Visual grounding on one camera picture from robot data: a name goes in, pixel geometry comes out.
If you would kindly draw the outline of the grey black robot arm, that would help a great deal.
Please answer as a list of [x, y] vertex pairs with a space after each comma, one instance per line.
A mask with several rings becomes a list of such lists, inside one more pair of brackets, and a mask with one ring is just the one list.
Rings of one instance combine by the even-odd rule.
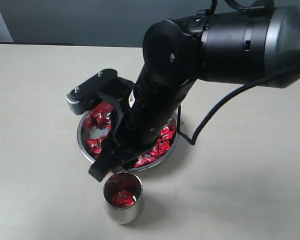
[[195, 26], [163, 20], [145, 33], [144, 65], [136, 82], [106, 69], [101, 88], [116, 111], [89, 174], [101, 182], [109, 171], [148, 151], [196, 80], [238, 84], [202, 120], [201, 130], [230, 99], [256, 86], [286, 88], [300, 79], [300, 9], [257, 1], [248, 9], [205, 16]]

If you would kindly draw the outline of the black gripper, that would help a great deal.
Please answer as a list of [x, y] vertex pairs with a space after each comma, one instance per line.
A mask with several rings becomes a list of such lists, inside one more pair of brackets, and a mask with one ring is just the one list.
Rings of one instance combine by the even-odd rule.
[[194, 82], [194, 79], [187, 79], [168, 86], [158, 82], [156, 76], [144, 66], [128, 94], [129, 99], [134, 99], [133, 102], [126, 100], [122, 112], [113, 116], [112, 134], [106, 138], [88, 174], [102, 182], [113, 168], [149, 150]]

